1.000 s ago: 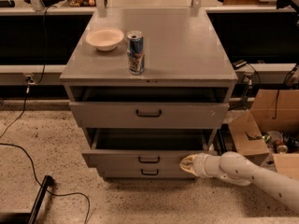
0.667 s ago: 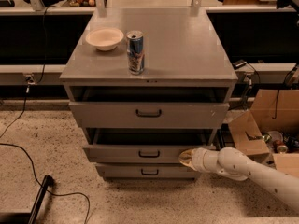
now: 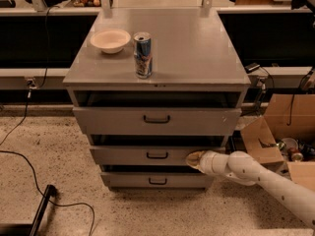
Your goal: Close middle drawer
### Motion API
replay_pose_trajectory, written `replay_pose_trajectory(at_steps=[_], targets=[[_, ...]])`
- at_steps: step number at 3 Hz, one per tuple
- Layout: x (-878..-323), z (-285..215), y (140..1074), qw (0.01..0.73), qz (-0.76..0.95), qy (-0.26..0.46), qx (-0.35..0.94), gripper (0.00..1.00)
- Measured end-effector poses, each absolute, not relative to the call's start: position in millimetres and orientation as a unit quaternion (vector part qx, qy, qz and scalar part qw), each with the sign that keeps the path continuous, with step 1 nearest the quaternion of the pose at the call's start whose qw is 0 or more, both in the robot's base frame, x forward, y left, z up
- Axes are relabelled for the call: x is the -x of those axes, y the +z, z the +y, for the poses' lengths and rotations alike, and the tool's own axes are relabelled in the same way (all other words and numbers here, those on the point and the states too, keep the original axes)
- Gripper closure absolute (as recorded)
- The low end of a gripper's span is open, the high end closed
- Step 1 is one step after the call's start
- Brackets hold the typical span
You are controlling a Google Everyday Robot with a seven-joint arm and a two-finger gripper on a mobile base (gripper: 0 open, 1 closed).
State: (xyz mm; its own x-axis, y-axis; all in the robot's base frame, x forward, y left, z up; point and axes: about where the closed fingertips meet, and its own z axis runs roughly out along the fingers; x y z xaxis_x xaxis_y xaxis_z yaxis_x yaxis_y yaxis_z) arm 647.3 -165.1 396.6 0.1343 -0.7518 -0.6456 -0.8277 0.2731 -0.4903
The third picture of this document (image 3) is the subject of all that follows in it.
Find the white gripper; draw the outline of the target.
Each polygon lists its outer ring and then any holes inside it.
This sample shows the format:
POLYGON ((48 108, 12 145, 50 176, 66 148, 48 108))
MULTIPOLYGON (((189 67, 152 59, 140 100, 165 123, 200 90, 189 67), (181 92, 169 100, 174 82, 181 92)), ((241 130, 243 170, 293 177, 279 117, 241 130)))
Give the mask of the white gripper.
POLYGON ((224 176, 230 172, 227 167, 228 156, 214 151, 194 151, 186 156, 185 161, 188 166, 210 176, 224 176))

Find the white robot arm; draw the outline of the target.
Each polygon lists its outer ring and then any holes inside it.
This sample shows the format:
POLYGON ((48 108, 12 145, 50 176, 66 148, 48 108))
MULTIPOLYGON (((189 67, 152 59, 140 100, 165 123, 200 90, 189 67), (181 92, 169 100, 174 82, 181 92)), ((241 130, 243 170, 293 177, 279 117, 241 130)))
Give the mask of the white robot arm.
POLYGON ((315 192, 265 168, 248 153, 199 150, 187 155, 186 164, 209 176, 221 176, 245 186, 259 185, 304 224, 315 229, 315 192))

